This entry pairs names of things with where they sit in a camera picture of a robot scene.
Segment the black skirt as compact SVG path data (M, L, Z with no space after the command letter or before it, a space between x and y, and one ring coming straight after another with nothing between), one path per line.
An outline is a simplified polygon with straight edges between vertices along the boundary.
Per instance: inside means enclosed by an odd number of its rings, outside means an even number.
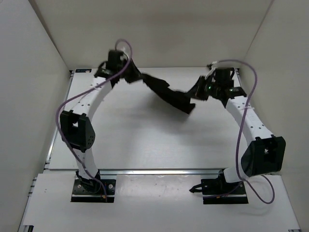
M196 104L191 103L191 99L182 91L172 90L169 88L169 83L165 80L153 77L149 74L143 73L143 83L146 84L159 98L174 108L190 114L195 108Z

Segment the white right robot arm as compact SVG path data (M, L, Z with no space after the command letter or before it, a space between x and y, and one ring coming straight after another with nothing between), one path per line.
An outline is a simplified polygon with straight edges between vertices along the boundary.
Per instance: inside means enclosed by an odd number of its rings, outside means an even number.
M209 97L219 100L239 125L239 137L244 137L248 146L242 155L236 154L234 167L223 170L224 177L216 182L219 192L226 194L236 182L281 170L286 141L260 120L239 83L236 69L212 68L198 78L187 94L201 101Z

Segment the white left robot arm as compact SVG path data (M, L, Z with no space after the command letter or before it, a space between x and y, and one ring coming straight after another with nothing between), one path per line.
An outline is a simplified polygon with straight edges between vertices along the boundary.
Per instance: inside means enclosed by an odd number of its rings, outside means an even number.
M123 50L110 50L108 59L94 73L86 93L77 98L70 110L63 110L60 114L62 140L75 157L77 177L89 192L96 192L101 186L92 153L96 138L92 119L101 102L122 78L138 80L140 72Z

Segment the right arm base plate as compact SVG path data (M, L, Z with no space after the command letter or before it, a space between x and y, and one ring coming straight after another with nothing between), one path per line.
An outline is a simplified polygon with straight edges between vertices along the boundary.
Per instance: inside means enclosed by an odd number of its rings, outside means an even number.
M243 182L227 183L223 174L216 178L203 178L200 184L189 189L191 193L202 193L203 204L248 204Z

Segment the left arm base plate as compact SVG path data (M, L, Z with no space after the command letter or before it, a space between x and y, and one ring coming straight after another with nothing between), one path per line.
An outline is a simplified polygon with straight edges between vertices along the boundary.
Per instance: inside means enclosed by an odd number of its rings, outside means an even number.
M105 187L106 194L99 183L95 182L94 186L89 186L75 176L70 201L73 203L114 203L116 176L102 175L100 180Z

